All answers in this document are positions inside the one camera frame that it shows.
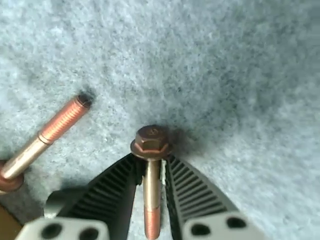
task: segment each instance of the carpet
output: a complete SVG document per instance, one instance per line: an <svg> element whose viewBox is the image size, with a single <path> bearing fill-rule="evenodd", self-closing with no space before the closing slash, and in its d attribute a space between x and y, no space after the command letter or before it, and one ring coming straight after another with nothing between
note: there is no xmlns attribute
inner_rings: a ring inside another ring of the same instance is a hole
<svg viewBox="0 0 320 240"><path fill-rule="evenodd" d="M0 157L79 91L95 99L0 202L30 221L160 124L270 239L319 239L319 12L309 0L0 1ZM138 187L129 240L145 239L142 216Z"/></svg>

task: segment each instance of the bolt flange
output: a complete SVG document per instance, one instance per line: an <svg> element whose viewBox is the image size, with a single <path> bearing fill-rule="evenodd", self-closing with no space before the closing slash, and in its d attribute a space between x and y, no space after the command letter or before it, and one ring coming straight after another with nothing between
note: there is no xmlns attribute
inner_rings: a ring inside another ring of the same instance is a hole
<svg viewBox="0 0 320 240"><path fill-rule="evenodd" d="M158 125L140 128L130 148L133 155L148 161L160 160L172 151L166 129Z"/></svg>
<svg viewBox="0 0 320 240"><path fill-rule="evenodd" d="M5 165L6 161L0 160L0 171ZM24 183L23 173L12 179L5 179L0 175L0 195L14 192L18 190Z"/></svg>

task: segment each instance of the copper-colored bolt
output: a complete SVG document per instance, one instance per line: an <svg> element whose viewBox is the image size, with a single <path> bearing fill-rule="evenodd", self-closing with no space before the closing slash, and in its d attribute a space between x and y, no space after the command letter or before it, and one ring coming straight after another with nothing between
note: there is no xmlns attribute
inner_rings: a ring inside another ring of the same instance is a hole
<svg viewBox="0 0 320 240"><path fill-rule="evenodd" d="M19 188L23 183L24 170L69 130L89 110L90 105L86 95L74 97L15 156L0 165L0 193Z"/></svg>
<svg viewBox="0 0 320 240"><path fill-rule="evenodd" d="M131 143L131 152L146 160L143 176L144 232L149 240L160 235L161 159L172 150L167 131L157 125L144 126Z"/></svg>

